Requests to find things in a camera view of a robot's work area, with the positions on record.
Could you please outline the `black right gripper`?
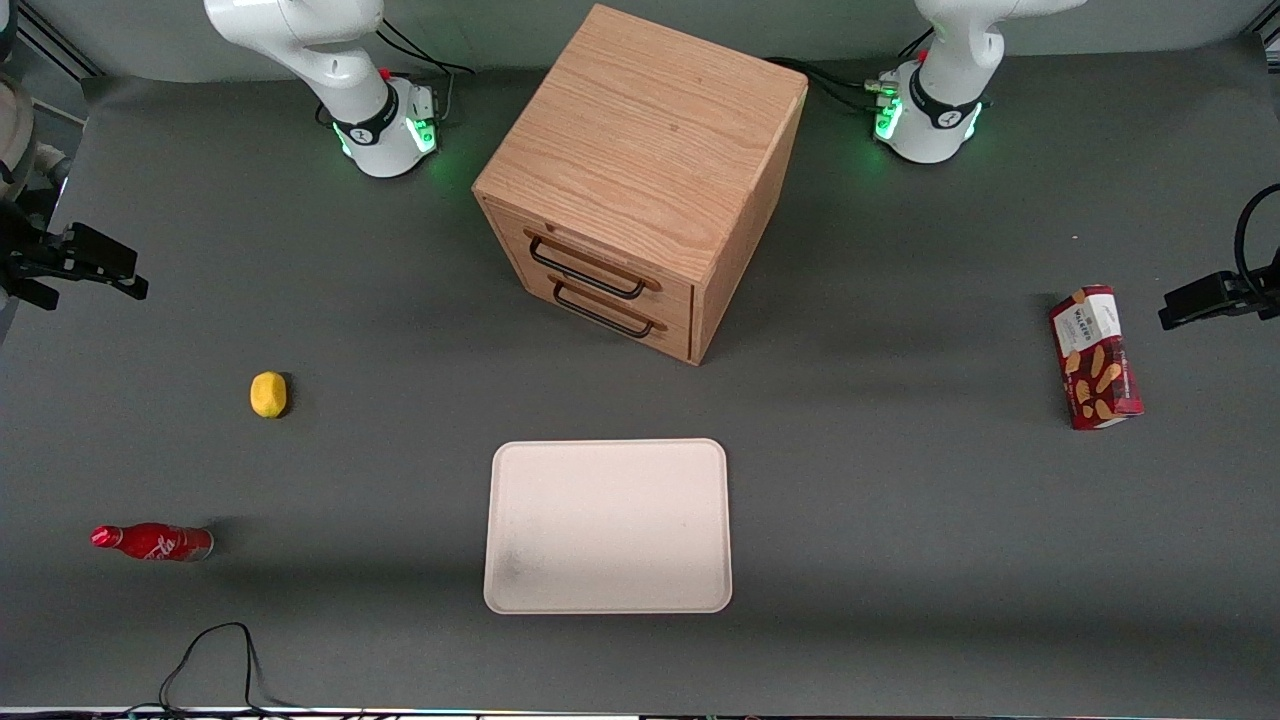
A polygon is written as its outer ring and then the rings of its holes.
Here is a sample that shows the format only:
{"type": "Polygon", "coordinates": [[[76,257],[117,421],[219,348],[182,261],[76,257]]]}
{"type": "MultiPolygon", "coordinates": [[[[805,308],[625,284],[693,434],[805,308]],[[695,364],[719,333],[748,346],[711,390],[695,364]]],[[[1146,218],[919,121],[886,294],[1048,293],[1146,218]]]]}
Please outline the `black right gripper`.
{"type": "Polygon", "coordinates": [[[37,227],[23,209],[3,200],[1,290],[3,302],[22,301],[46,311],[58,307],[60,293],[37,282],[61,277],[65,269],[81,275],[101,275],[102,282],[124,295],[145,300],[148,282],[136,275],[137,252],[86,224],[70,224],[61,232],[37,227]]]}

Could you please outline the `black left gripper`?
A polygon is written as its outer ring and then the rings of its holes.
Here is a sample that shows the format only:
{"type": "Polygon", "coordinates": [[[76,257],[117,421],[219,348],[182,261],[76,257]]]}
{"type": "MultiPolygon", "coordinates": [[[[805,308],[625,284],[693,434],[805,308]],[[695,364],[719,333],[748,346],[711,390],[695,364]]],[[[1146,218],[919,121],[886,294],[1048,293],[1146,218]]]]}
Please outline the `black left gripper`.
{"type": "Polygon", "coordinates": [[[1211,273],[1183,286],[1180,300],[1166,300],[1158,319],[1165,331],[1172,331],[1198,322],[1204,311],[1235,306],[1238,316],[1254,314],[1262,322],[1279,318],[1279,269],[1243,272],[1240,281],[1235,272],[1211,273]]]}

